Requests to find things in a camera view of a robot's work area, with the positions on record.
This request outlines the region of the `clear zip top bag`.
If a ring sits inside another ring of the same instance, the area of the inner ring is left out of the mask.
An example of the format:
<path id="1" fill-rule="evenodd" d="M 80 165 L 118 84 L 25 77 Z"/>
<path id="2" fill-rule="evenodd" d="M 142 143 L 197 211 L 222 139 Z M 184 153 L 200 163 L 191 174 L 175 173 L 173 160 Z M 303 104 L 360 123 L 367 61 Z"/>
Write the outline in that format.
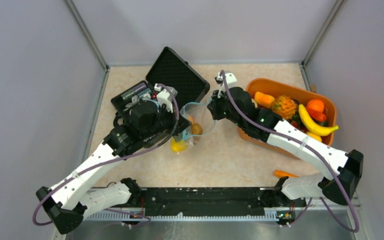
<path id="1" fill-rule="evenodd" d="M 208 109 L 207 102 L 189 102 L 182 107 L 180 115 L 188 120 L 189 125 L 178 135 L 171 138 L 171 151 L 180 154 L 197 145 L 200 138 L 213 131 L 216 121 Z"/>

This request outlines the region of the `orange tangerine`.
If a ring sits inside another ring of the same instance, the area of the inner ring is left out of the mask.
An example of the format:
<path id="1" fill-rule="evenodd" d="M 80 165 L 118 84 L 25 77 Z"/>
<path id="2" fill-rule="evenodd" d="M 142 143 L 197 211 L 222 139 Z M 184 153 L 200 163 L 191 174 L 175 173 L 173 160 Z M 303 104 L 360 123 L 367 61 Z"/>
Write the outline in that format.
<path id="1" fill-rule="evenodd" d="M 323 113 L 325 110 L 325 104 L 320 99 L 311 99 L 310 101 L 307 102 L 306 108 L 319 113 Z"/>

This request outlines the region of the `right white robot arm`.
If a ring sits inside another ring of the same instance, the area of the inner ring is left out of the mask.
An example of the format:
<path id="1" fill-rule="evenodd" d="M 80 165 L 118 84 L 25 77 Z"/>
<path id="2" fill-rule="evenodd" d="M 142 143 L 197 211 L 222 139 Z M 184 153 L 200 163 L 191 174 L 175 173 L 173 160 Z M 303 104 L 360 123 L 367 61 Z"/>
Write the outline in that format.
<path id="1" fill-rule="evenodd" d="M 336 149 L 315 140 L 267 108 L 257 108 L 241 87 L 214 90 L 207 106 L 214 120 L 227 119 L 254 140 L 285 150 L 318 170 L 317 174 L 287 177 L 273 192 L 279 206 L 298 198 L 326 198 L 349 205 L 363 173 L 364 155 Z"/>

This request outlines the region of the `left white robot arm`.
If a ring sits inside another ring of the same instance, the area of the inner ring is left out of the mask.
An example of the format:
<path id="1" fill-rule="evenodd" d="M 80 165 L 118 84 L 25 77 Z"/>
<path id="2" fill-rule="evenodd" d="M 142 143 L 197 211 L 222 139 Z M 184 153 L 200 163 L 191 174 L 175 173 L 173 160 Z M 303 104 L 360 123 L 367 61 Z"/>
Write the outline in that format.
<path id="1" fill-rule="evenodd" d="M 58 184 L 52 187 L 42 186 L 36 191 L 39 204 L 35 208 L 32 222 L 36 226 L 45 223 L 37 221 L 40 208 L 46 212 L 55 229 L 66 235 L 76 229 L 85 218 L 109 207 L 126 204 L 134 207 L 140 202 L 140 193 L 135 190 L 133 180 L 91 192 L 93 185 L 107 172 L 122 161 L 135 158 L 156 150 L 167 142 L 177 131 L 181 118 L 178 103 L 171 100 L 151 100 L 157 112 L 168 115 L 170 133 L 157 145 L 144 149 L 143 140 L 130 137 L 130 127 L 120 125 L 107 135 L 93 154 Z"/>

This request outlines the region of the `yellow orange peach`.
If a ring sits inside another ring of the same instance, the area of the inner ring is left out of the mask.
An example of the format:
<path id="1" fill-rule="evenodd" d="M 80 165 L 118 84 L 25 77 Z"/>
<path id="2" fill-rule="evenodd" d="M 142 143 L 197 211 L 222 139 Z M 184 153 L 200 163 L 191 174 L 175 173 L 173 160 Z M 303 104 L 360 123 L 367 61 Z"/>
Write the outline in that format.
<path id="1" fill-rule="evenodd" d="M 171 138 L 170 148 L 174 153 L 179 154 L 189 148 L 189 143 L 184 140 L 176 141 L 174 138 Z"/>

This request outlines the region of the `brown potato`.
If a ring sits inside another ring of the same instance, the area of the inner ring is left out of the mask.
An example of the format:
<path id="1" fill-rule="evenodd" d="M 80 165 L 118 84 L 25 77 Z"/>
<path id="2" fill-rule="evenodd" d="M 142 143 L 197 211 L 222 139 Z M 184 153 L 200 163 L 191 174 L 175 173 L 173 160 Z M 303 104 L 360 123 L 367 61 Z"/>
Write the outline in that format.
<path id="1" fill-rule="evenodd" d="M 192 135 L 202 135 L 203 134 L 203 129 L 199 123 L 193 123 L 190 128 L 191 128 L 191 134 Z"/>

